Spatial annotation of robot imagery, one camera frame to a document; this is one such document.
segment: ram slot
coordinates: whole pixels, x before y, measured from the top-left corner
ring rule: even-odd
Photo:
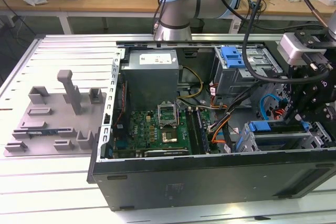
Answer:
[[[190,139],[190,147],[193,155],[199,154],[200,149],[197,142],[196,132],[194,129],[193,117],[191,111],[185,109],[185,119],[187,121],[188,135]]]

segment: motherboard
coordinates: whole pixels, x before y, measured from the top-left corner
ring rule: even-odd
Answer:
[[[113,157],[156,157],[209,152],[207,110],[176,109],[132,111],[128,134],[114,140]]]

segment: blue cable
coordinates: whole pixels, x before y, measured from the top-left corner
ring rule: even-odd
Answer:
[[[268,120],[268,116],[266,115],[266,111],[265,111],[265,108],[264,108],[264,100],[265,98],[267,97],[272,97],[274,98],[275,100],[277,100],[278,102],[281,101],[281,98],[280,97],[277,97],[276,95],[273,95],[273,94],[265,94],[261,99],[260,99],[260,112],[261,112],[261,115],[263,116],[263,118],[265,120]]]

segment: floor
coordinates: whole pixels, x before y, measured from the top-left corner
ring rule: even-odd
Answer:
[[[63,34],[59,19],[56,17],[26,17],[25,22],[36,34]],[[151,32],[151,18],[108,18],[109,29],[104,30],[101,18],[92,17],[72,17],[70,22],[75,34],[148,34]],[[203,33],[228,33],[230,20],[226,19],[205,19]],[[34,35],[25,27],[21,26],[18,19],[15,27],[0,29],[0,85],[5,81],[11,70],[14,68],[20,57],[24,54],[29,43],[34,39]],[[199,20],[191,21],[191,27],[199,27]],[[289,22],[272,22],[268,20],[260,21],[260,25],[268,27],[288,26]],[[254,33],[270,33],[266,30],[255,29]]]

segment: desk leg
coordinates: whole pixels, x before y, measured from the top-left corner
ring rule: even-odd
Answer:
[[[229,34],[237,34],[241,23],[242,23],[241,19],[234,16],[231,21]]]
[[[12,20],[11,16],[0,16],[1,20],[3,20],[10,28],[14,27],[15,24]]]
[[[61,22],[64,34],[74,34],[74,31],[72,30],[71,24],[69,22],[69,17],[64,15],[64,16],[59,16],[58,18],[59,18],[59,21]]]
[[[107,19],[105,17],[102,17],[101,21],[103,22],[103,28],[104,28],[104,30],[109,29],[109,23],[107,22]]]

